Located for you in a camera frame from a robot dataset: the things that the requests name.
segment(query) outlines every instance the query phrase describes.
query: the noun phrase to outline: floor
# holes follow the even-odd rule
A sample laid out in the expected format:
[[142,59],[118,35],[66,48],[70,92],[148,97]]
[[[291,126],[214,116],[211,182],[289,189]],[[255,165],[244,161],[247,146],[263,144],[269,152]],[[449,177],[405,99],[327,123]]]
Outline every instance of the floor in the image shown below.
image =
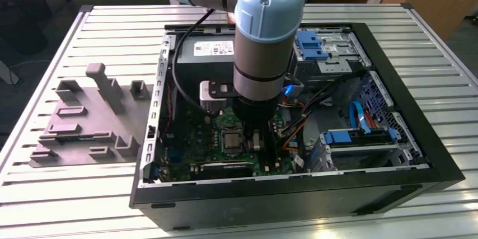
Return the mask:
[[[4,144],[8,133],[14,129],[18,118],[22,115],[24,106],[36,89],[43,73],[48,67],[48,61],[52,60],[58,47],[67,34],[71,23],[76,17],[79,7],[83,4],[95,5],[148,5],[168,4],[168,0],[47,0],[54,12],[51,19],[40,23],[43,33],[48,39],[47,49],[35,55],[26,57],[8,47],[0,39],[1,61],[12,66],[26,61],[42,61],[27,63],[14,69],[23,83],[14,87],[0,82],[0,148]],[[459,25],[455,33],[447,40],[450,49],[455,52],[462,62],[467,65],[471,72],[478,76],[478,26],[466,19]]]

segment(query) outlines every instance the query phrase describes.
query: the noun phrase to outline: motherboard chip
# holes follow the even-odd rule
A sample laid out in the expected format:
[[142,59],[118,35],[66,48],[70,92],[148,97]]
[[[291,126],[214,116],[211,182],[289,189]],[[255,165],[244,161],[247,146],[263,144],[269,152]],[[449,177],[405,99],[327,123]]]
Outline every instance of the motherboard chip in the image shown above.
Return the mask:
[[240,134],[224,134],[224,148],[240,148]]
[[240,130],[223,130],[223,153],[238,155],[242,153]]

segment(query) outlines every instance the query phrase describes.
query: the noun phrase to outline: robot end effector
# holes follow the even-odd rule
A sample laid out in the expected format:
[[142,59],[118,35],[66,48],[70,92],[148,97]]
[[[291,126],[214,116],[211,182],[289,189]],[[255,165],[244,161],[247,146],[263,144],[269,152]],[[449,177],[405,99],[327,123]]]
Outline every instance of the robot end effector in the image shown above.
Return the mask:
[[234,11],[234,88],[239,94],[234,99],[234,112],[246,122],[267,121],[279,101],[306,0],[178,1]]

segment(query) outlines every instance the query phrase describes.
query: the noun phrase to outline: blue latch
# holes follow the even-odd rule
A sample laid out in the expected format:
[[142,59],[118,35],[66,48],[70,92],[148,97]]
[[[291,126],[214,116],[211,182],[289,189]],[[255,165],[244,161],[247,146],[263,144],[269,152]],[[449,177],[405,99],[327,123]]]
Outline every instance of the blue latch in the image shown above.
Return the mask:
[[351,142],[349,131],[331,131],[330,133],[335,143]]
[[329,53],[322,50],[322,40],[314,31],[298,31],[297,44],[305,60],[327,60]]
[[326,144],[330,144],[334,142],[334,139],[331,138],[330,133],[323,133],[323,138],[326,139]]
[[397,135],[395,129],[389,128],[389,134],[390,134],[391,141],[393,141],[393,142],[397,142],[397,140],[398,140],[398,135]]

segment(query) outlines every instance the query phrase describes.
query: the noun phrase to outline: metal bracket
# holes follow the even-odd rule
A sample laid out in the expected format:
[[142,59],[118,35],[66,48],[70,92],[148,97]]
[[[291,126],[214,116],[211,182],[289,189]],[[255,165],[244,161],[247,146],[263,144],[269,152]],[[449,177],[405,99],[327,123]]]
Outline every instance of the metal bracket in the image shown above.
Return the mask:
[[343,59],[318,61],[317,64],[322,73],[351,73],[350,65]]
[[210,81],[210,95],[212,98],[240,97],[231,82]]

